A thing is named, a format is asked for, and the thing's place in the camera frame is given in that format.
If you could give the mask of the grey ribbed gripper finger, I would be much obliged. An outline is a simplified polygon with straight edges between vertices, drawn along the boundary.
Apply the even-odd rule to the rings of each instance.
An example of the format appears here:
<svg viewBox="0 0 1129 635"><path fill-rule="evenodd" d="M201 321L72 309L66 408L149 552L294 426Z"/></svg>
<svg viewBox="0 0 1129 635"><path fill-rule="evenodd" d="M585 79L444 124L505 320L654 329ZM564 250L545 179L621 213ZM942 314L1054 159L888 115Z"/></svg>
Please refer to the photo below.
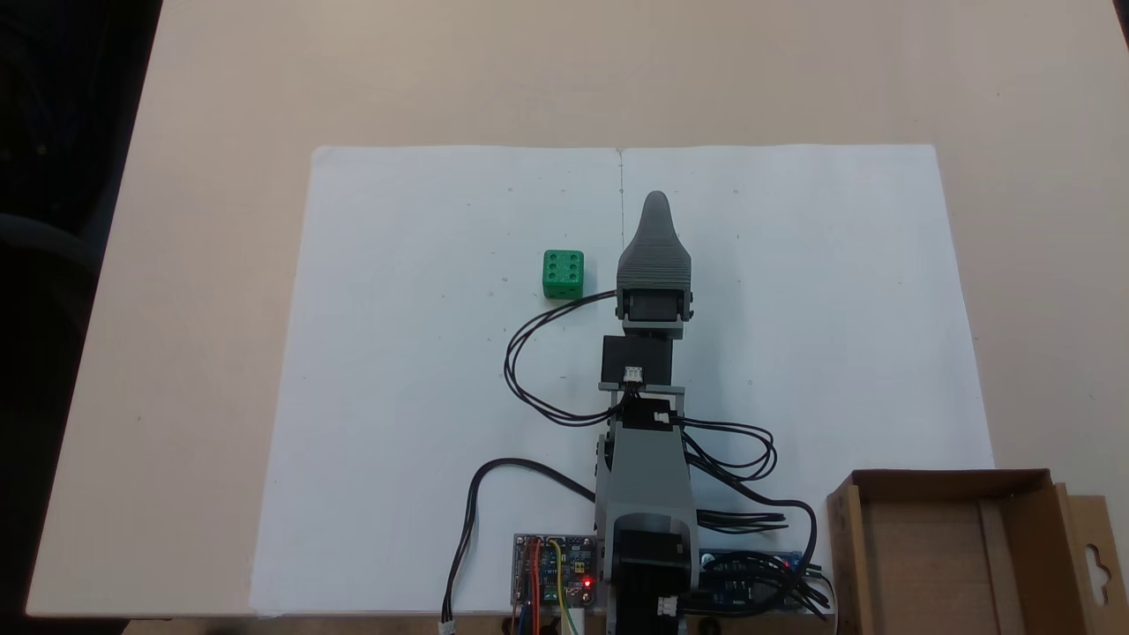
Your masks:
<svg viewBox="0 0 1129 635"><path fill-rule="evenodd" d="M621 318L621 292L625 289L690 292L693 318L691 280L692 258L675 229L669 198L660 191L649 192L633 238L618 258L618 318Z"/></svg>

